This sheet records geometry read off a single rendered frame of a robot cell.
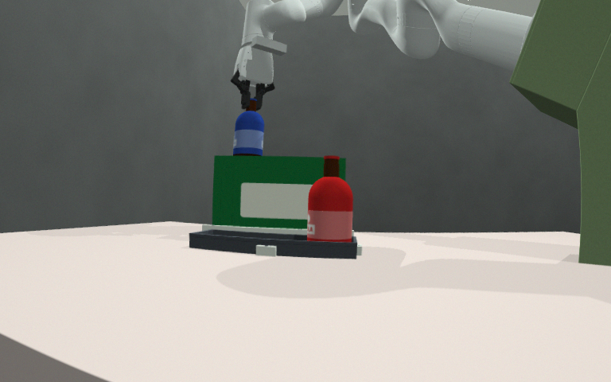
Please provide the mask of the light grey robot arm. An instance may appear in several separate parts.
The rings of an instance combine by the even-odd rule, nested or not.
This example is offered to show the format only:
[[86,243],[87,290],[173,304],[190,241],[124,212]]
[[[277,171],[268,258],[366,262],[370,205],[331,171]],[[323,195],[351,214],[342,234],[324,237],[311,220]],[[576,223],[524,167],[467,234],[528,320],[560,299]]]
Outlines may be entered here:
[[[271,0],[250,0],[242,47],[251,45],[282,56],[287,45],[273,41],[276,30],[328,18],[343,1],[282,0],[273,4]],[[470,6],[456,0],[348,0],[349,24],[355,33],[366,35],[383,26],[409,57],[432,57],[438,51],[441,37],[455,52],[512,71],[534,16]]]

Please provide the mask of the blue-labeled bottle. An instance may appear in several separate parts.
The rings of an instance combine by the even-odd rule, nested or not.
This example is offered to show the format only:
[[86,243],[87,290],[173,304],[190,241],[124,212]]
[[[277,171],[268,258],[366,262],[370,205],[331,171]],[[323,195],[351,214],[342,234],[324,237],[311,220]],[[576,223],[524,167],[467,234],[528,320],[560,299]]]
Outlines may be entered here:
[[256,102],[250,98],[250,107],[235,122],[233,155],[263,156],[264,121],[256,112]]

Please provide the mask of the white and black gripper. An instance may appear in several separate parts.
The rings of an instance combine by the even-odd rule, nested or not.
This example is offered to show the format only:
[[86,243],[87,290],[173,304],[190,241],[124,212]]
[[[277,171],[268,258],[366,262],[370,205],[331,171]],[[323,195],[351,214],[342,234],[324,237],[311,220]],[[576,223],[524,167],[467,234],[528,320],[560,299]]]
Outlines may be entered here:
[[257,99],[256,111],[261,109],[263,95],[274,90],[273,73],[272,53],[252,48],[251,45],[246,45],[240,49],[235,63],[235,75],[231,78],[231,82],[237,86],[240,94],[242,94],[242,109],[250,107],[250,86],[256,88],[256,96],[254,97],[254,99]]

